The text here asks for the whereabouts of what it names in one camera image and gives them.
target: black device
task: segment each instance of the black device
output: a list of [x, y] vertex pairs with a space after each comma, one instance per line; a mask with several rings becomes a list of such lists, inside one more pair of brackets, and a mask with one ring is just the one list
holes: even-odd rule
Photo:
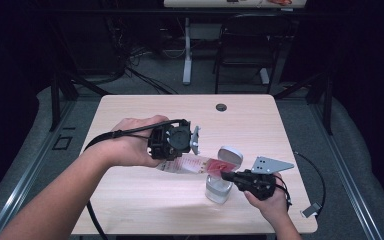
[[167, 161], [181, 157], [191, 150], [191, 136], [190, 122], [186, 120], [180, 121], [178, 127], [166, 124], [154, 128], [148, 140], [151, 157]]
[[[256, 198], [263, 201], [273, 196], [276, 188], [280, 188], [286, 195], [286, 208], [292, 205], [291, 197], [283, 180], [273, 174], [253, 173], [249, 169], [243, 172], [221, 172], [221, 177], [225, 181], [233, 182], [239, 191], [251, 192]], [[282, 181], [283, 186], [276, 183], [276, 178]]]

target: black wall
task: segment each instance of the black wall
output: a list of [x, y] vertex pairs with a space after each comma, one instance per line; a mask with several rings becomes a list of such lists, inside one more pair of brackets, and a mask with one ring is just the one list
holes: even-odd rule
[[[344, 10], [320, 2], [310, 7]], [[371, 154], [372, 171], [384, 188], [384, 2], [361, 1], [349, 9], [361, 15], [302, 22], [281, 81], [305, 80], [334, 63], [333, 95], [361, 131]], [[335, 55], [338, 43], [345, 51]]]
[[47, 86], [35, 35], [29, 25], [21, 24], [17, 6], [4, 6], [0, 5], [0, 181], [34, 122], [36, 93]]

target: table top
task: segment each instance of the table top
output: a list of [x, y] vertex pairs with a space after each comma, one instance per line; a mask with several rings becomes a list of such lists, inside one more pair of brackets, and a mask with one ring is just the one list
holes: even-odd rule
[[[217, 104], [227, 109], [220, 112]], [[110, 95], [102, 98], [85, 145], [126, 117], [161, 114], [201, 127], [201, 156], [217, 157], [221, 146], [239, 150], [240, 171], [250, 169], [257, 156], [295, 165], [282, 172], [293, 205], [289, 215], [300, 233], [317, 229], [276, 103], [270, 95]], [[236, 186], [222, 205], [205, 196], [206, 174], [175, 174], [146, 167], [113, 167], [91, 198], [107, 234], [199, 235], [273, 233], [271, 225]], [[72, 234], [97, 234], [85, 208]]]
[[304, 8], [307, 0], [291, 0], [290, 4], [282, 6], [274, 2], [286, 0], [164, 0], [165, 7], [173, 8]]

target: wire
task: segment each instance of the wire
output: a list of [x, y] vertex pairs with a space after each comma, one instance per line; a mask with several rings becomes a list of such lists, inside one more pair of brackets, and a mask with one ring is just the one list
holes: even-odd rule
[[185, 119], [175, 119], [175, 120], [168, 120], [168, 121], [164, 121], [164, 122], [160, 122], [160, 123], [156, 123], [156, 124], [152, 124], [152, 125], [148, 125], [148, 126], [144, 126], [144, 127], [139, 127], [139, 128], [129, 129], [129, 130], [123, 130], [123, 131], [119, 130], [119, 131], [123, 132], [125, 134], [131, 134], [131, 133], [141, 132], [144, 130], [153, 129], [153, 128], [168, 125], [168, 124], [183, 123], [183, 122], [186, 122], [186, 120]]
[[143, 75], [143, 74], [137, 72], [136, 70], [134, 70], [134, 69], [132, 69], [130, 67], [127, 67], [127, 66], [126, 66], [126, 70], [129, 70], [132, 74], [137, 76], [139, 79], [141, 79], [145, 83], [148, 83], [149, 85], [151, 85], [155, 90], [157, 90], [157, 92], [161, 91], [161, 92], [163, 92], [165, 94], [179, 94], [172, 87], [170, 87], [167, 84], [161, 82], [160, 80], [147, 77], [147, 76], [145, 76], [145, 75]]
[[320, 180], [322, 181], [322, 186], [323, 186], [323, 195], [322, 195], [321, 208], [317, 212], [318, 216], [320, 216], [320, 213], [322, 212], [322, 209], [324, 208], [324, 204], [325, 204], [325, 201], [326, 201], [326, 183], [324, 181], [324, 178], [323, 178], [320, 170], [316, 167], [316, 165], [312, 161], [310, 161], [310, 159], [308, 159], [307, 157], [305, 157], [304, 155], [302, 155], [301, 153], [299, 153], [299, 152], [297, 152], [295, 150], [292, 150], [292, 152], [295, 155], [298, 155], [302, 159], [306, 160], [311, 166], [313, 166], [313, 168], [316, 170], [317, 174], [319, 174], [319, 177], [320, 177]]
[[[167, 53], [170, 51], [182, 51], [182, 52], [176, 56], [171, 56], [170, 54]], [[186, 49], [184, 48], [182, 50], [163, 50], [162, 52], [164, 53], [164, 55], [166, 55], [166, 57], [171, 58], [171, 59], [176, 59], [176, 58], [181, 57], [185, 53], [185, 51], [186, 51]]]
[[276, 175], [273, 175], [273, 177], [279, 179], [282, 184], [283, 184], [283, 187], [278, 185], [278, 184], [275, 184], [275, 187], [277, 188], [280, 188], [282, 191], [285, 192], [285, 195], [286, 195], [286, 210], [289, 211], [289, 207], [292, 206], [292, 201], [291, 201], [291, 195], [289, 195], [289, 192], [288, 192], [288, 187], [286, 186], [286, 183], [285, 181], [283, 181], [282, 178], [276, 176]]
[[89, 80], [87, 79], [88, 82], [90, 83], [93, 83], [95, 85], [100, 85], [100, 84], [105, 84], [105, 83], [110, 83], [110, 82], [114, 82], [116, 81], [117, 79], [121, 78], [123, 76], [122, 73], [115, 73], [111, 76], [109, 76], [109, 78], [105, 78], [105, 79], [99, 79], [99, 80]]
[[180, 30], [182, 30], [183, 36], [186, 36], [185, 30], [183, 30], [183, 25], [180, 23], [179, 18], [176, 18], [176, 20], [177, 20], [177, 23], [179, 24]]
[[107, 235], [105, 235], [104, 230], [102, 230], [101, 225], [98, 222], [98, 219], [96, 218], [95, 211], [93, 211], [92, 203], [90, 200], [86, 204], [87, 210], [89, 211], [90, 218], [92, 219], [93, 225], [95, 225], [96, 230], [98, 230], [99, 235], [104, 240], [108, 240]]
[[141, 57], [146, 54], [145, 48], [139, 48], [138, 50], [135, 50], [134, 52], [130, 53], [130, 57], [127, 59], [127, 63], [130, 66], [139, 66]]

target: black cable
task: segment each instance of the black cable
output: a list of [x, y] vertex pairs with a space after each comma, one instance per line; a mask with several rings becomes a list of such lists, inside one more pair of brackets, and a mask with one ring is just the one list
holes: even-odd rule
[[280, 178], [280, 177], [278, 177], [276, 175], [273, 175], [273, 177], [279, 179], [282, 182], [282, 184], [283, 184], [283, 187], [278, 185], [278, 184], [275, 184], [275, 186], [277, 188], [280, 188], [283, 192], [285, 192], [285, 195], [286, 195], [286, 210], [289, 211], [289, 207], [292, 206], [292, 201], [291, 201], [291, 195], [288, 192], [288, 187], [286, 186], [286, 183], [285, 183], [285, 181], [283, 181], [282, 178]]
[[139, 66], [140, 60], [145, 53], [145, 48], [139, 48], [138, 50], [132, 51], [132, 53], [130, 53], [129, 58], [127, 59], [129, 66]]
[[304, 160], [306, 160], [311, 166], [313, 166], [313, 168], [316, 170], [317, 174], [319, 174], [319, 177], [320, 177], [320, 180], [322, 182], [322, 186], [323, 186], [323, 195], [322, 195], [322, 202], [321, 202], [321, 208], [319, 209], [319, 211], [317, 211], [317, 215], [320, 216], [320, 213], [322, 212], [322, 209], [324, 208], [324, 204], [325, 204], [325, 201], [326, 201], [326, 183], [324, 181], [324, 178], [320, 172], [320, 170], [316, 167], [316, 165], [310, 161], [310, 159], [308, 159], [307, 157], [305, 157], [304, 155], [302, 155], [301, 153], [295, 151], [295, 150], [292, 150], [292, 152], [295, 154], [295, 155], [298, 155], [300, 156], [301, 158], [303, 158]]
[[100, 85], [100, 84], [105, 84], [105, 83], [110, 83], [114, 82], [115, 80], [121, 78], [123, 76], [123, 73], [115, 73], [109, 76], [108, 78], [105, 79], [99, 79], [99, 80], [88, 80], [88, 82], [93, 83], [95, 85]]
[[[159, 123], [155, 123], [155, 124], [151, 124], [151, 125], [143, 126], [143, 127], [139, 127], [139, 128], [133, 128], [133, 129], [128, 129], [128, 130], [117, 130], [114, 132], [103, 133], [99, 136], [96, 136], [94, 139], [92, 139], [92, 141], [90, 141], [89, 144], [85, 147], [84, 151], [86, 151], [86, 149], [88, 149], [90, 146], [92, 146], [98, 142], [108, 140], [108, 139], [114, 139], [114, 138], [119, 138], [119, 137], [139, 137], [139, 138], [148, 139], [148, 137], [135, 135], [133, 133], [141, 132], [141, 131], [148, 130], [148, 129], [153, 129], [153, 128], [163, 126], [163, 125], [168, 125], [168, 124], [173, 124], [173, 123], [182, 123], [182, 122], [186, 122], [186, 120], [185, 119], [168, 120], [168, 121], [159, 122]], [[108, 240], [107, 236], [105, 235], [104, 230], [101, 227], [101, 224], [99, 224], [99, 221], [96, 218], [95, 211], [93, 210], [92, 203], [90, 202], [90, 200], [86, 204], [86, 207], [87, 207], [87, 210], [89, 212], [90, 218], [92, 219], [93, 225], [95, 226], [96, 230], [98, 230], [99, 235], [101, 236], [102, 239]]]
[[153, 78], [150, 78], [150, 77], [147, 77], [139, 72], [137, 72], [136, 70], [130, 68], [130, 67], [127, 67], [126, 66], [126, 69], [129, 70], [132, 74], [134, 74], [135, 76], [137, 76], [139, 79], [143, 80], [144, 82], [150, 84], [152, 87], [154, 87], [157, 91], [162, 91], [166, 94], [178, 94], [178, 92], [176, 90], [174, 90], [173, 88], [171, 88], [170, 86], [168, 86], [167, 84], [157, 80], [157, 79], [153, 79]]

